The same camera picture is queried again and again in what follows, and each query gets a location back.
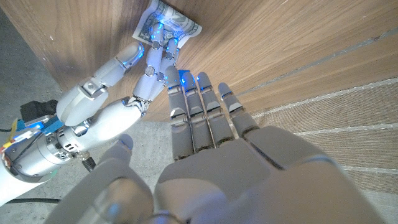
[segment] concrete floor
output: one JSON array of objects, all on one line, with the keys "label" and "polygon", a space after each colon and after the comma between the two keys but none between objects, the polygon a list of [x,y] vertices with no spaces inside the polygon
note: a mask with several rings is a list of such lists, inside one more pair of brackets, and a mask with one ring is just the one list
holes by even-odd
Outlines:
[{"label": "concrete floor", "polygon": [[[20,105],[32,100],[59,100],[59,85],[39,62],[6,15],[0,10],[0,128],[8,129],[21,118]],[[165,166],[172,162],[172,142],[168,123],[138,122],[126,131],[134,140],[130,167],[153,190]],[[4,142],[7,133],[0,133]],[[91,150],[99,161],[110,143]],[[79,160],[62,167],[57,175],[21,198],[63,198],[88,174]],[[47,203],[18,203],[0,207],[0,223],[43,223],[54,208]]]}]

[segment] wooden surface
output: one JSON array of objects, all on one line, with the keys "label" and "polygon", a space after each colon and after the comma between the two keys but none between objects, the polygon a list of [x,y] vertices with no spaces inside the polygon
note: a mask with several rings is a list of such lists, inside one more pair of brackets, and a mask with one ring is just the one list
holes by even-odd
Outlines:
[{"label": "wooden surface", "polygon": [[[68,90],[134,41],[131,36],[147,2],[0,0],[0,6],[63,90]],[[184,45],[177,67],[194,75],[204,71],[214,86],[226,82],[235,94],[398,26],[397,1],[166,2],[203,27],[198,37]],[[295,78],[281,79],[273,84],[283,88],[274,87],[273,93],[267,85],[240,99],[249,111],[256,111],[394,76],[396,42],[386,38],[380,43],[386,53],[374,43]],[[144,67],[142,60],[110,89],[108,102],[131,95]],[[163,92],[146,118],[167,121],[168,115]]]},{"label": "wooden surface", "polygon": [[[398,78],[264,110],[254,120],[260,127],[277,126],[319,146],[343,165],[359,188],[398,194]],[[386,203],[396,217],[398,201]]]}]

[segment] banknote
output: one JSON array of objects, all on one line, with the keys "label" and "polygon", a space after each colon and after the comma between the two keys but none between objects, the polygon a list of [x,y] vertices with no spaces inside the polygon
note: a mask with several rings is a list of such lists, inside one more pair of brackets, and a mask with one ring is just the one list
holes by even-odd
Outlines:
[{"label": "banknote", "polygon": [[167,43],[169,39],[175,37],[178,39],[178,48],[181,48],[190,37],[198,35],[201,31],[201,26],[168,4],[160,0],[150,0],[132,37],[150,44],[149,29],[157,22],[163,23],[165,27],[164,42]]}]

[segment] robotic hand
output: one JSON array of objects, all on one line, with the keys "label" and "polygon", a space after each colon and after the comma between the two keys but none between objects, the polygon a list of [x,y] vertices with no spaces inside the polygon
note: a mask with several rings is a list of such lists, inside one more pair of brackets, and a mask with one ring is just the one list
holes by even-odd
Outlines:
[{"label": "robotic hand", "polygon": [[154,193],[129,168],[132,141],[121,136],[46,223],[384,223],[335,161],[287,131],[260,129],[225,83],[236,139],[205,73],[164,75],[175,162]]},{"label": "robotic hand", "polygon": [[[87,150],[116,137],[145,115],[165,86],[166,68],[174,67],[177,60],[177,39],[163,43],[163,29],[160,23],[151,29],[147,68],[131,98],[117,100],[99,110],[108,97],[108,87],[120,81],[144,55],[144,47],[138,42],[128,45],[92,77],[63,95],[56,105],[56,116],[41,118],[47,121],[45,128],[16,133],[23,141],[15,141],[14,136],[1,148],[4,161],[0,164],[0,179],[7,185],[0,185],[0,189],[9,193],[0,197],[0,206],[46,182],[72,158],[80,158],[92,170],[95,162]],[[162,59],[164,44],[167,47]],[[33,141],[24,139],[34,135]]]}]

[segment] cable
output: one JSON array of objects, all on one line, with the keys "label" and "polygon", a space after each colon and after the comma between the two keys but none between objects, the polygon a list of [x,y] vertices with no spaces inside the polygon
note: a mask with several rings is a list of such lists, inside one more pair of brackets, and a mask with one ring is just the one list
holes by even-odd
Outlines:
[{"label": "cable", "polygon": [[0,132],[11,132],[11,129],[1,129],[0,128]]},{"label": "cable", "polygon": [[27,203],[27,202],[39,202],[39,203],[59,203],[61,199],[52,199],[52,198],[20,198],[20,199],[12,199],[7,203]]},{"label": "cable", "polygon": [[17,160],[23,155],[23,153],[25,153],[26,150],[28,150],[28,149],[33,145],[33,143],[35,143],[35,142],[38,140],[38,138],[41,137],[42,135],[43,135],[43,133],[38,134],[38,135],[29,143],[29,145],[27,145],[27,146],[25,147],[25,149],[23,149],[23,150],[21,151],[21,153],[14,159],[14,161],[17,161]]}]

